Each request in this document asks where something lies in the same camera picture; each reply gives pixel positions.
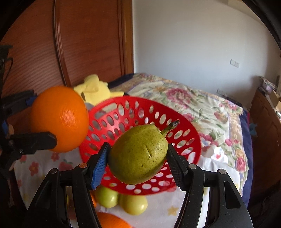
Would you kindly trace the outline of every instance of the cardboard box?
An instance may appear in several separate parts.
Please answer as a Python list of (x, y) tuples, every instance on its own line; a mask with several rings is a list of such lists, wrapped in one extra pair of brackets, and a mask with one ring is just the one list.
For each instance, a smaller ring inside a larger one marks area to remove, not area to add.
[(275, 109), (279, 112), (281, 112), (281, 101), (279, 100), (280, 96), (275, 93), (275, 91), (273, 90), (270, 94), (270, 100), (273, 104), (273, 106), (275, 107)]

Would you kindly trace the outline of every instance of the green apple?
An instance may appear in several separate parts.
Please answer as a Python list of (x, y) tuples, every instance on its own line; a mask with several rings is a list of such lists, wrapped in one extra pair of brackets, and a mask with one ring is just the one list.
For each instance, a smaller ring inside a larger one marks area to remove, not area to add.
[(118, 204), (118, 195), (118, 192), (102, 185), (98, 186), (95, 190), (95, 198), (97, 202), (105, 208), (116, 206)]
[(147, 199), (140, 195), (123, 195), (119, 196), (119, 205), (131, 215), (140, 215), (147, 209)]

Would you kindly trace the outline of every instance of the pear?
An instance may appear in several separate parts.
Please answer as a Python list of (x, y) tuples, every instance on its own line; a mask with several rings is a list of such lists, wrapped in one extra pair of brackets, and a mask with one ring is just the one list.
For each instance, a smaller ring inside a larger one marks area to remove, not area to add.
[(168, 150), (165, 136), (179, 121), (162, 131), (154, 124), (135, 126), (121, 135), (108, 155), (108, 166), (125, 184), (140, 184), (155, 176), (164, 164)]

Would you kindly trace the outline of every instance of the red plastic basket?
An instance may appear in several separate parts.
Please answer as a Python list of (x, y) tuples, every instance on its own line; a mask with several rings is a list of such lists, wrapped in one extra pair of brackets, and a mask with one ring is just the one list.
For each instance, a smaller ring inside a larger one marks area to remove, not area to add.
[[(155, 101), (140, 97), (115, 97), (106, 100), (89, 111), (90, 126), (86, 139), (80, 145), (82, 160), (87, 162), (96, 154), (104, 142), (113, 145), (120, 135), (136, 125), (155, 124), (163, 130), (177, 119), (180, 124), (168, 133), (166, 139), (178, 154), (190, 163), (197, 163), (201, 153), (201, 142), (194, 126), (175, 110)], [(118, 180), (107, 166), (101, 184), (122, 194), (149, 195), (166, 191), (175, 186), (168, 163), (152, 179), (137, 185), (127, 185)]]

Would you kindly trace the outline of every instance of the wooden cabinet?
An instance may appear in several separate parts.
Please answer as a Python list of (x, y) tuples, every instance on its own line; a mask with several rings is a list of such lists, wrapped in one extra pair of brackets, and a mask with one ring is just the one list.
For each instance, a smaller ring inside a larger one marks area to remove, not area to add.
[[(0, 40), (14, 58), (2, 97), (133, 73), (132, 28), (132, 0), (35, 0)], [(29, 112), (8, 119), (15, 133), (28, 131)]]
[(253, 123), (257, 124), (257, 138), (252, 138), (254, 176), (251, 197), (255, 197), (281, 180), (281, 122), (258, 90), (250, 114)]

